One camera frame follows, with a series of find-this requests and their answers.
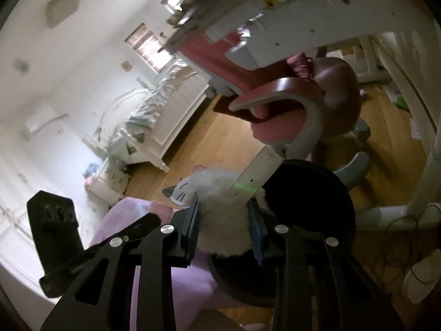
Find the plush cat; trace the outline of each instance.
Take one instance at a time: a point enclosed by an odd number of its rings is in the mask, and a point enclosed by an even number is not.
[[[251,249],[248,209],[237,191],[231,188],[239,173],[196,166],[173,190],[170,200],[182,207],[191,203],[195,193],[199,203],[198,248],[206,253],[227,257]],[[264,199],[263,190],[258,197]]]

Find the white cabinet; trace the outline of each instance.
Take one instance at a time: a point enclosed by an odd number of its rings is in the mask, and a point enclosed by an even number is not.
[[[118,166],[107,158],[96,177],[89,186],[89,191],[105,200],[112,207],[120,201],[129,184],[129,175],[122,172]]]

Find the pink fabric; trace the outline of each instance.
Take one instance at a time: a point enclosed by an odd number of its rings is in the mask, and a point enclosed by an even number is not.
[[[161,218],[161,223],[167,224],[173,216],[173,208],[161,202],[125,197],[106,214],[90,245],[99,244],[148,213],[158,215]]]
[[[286,60],[297,77],[314,80],[314,72],[305,53],[299,53]]]
[[[225,57],[225,53],[238,42],[239,35],[236,32],[215,44],[210,44],[203,35],[197,35],[186,41],[181,47],[181,52],[208,71],[237,86],[244,93],[276,78],[292,75],[285,61],[253,71],[239,67]],[[268,108],[257,106],[255,113],[257,118],[264,119],[268,115]]]
[[[306,110],[296,109],[275,116],[264,123],[252,123],[253,136],[262,143],[292,141],[306,121]]]
[[[100,243],[147,213],[159,215],[162,223],[166,224],[171,219],[173,209],[161,202],[150,202],[148,200],[127,197],[118,202],[107,213],[98,231],[95,233],[91,245]],[[130,314],[131,331],[136,331],[140,269],[140,266],[136,268],[133,282]],[[218,287],[209,271],[207,255],[200,250],[196,250],[195,258],[187,269],[177,267],[171,269],[171,283],[177,331],[185,331],[203,308],[234,308],[244,306]]]

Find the cat face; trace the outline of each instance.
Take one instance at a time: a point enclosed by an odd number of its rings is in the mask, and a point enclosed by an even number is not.
[[[169,199],[180,207],[189,206],[191,200],[195,196],[195,188],[193,187],[195,175],[205,169],[206,167],[203,167],[202,165],[194,166],[191,174],[188,177],[181,179],[181,181],[175,186]]]
[[[191,179],[191,175],[181,179],[178,185],[175,186],[173,194],[170,197],[170,200],[180,207],[183,205],[189,205],[195,195],[195,190],[192,191],[192,188],[190,187]]]

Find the chair base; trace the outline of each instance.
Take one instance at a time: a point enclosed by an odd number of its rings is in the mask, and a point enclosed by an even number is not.
[[[357,139],[361,142],[366,142],[370,137],[370,128],[363,118],[359,117],[357,123],[352,130]]]
[[[348,190],[366,178],[370,169],[370,157],[366,152],[358,152],[344,167],[334,171]]]
[[[441,222],[441,204],[430,203],[418,220],[418,229],[430,229]],[[358,230],[414,230],[415,218],[407,214],[407,205],[376,207],[356,212]]]

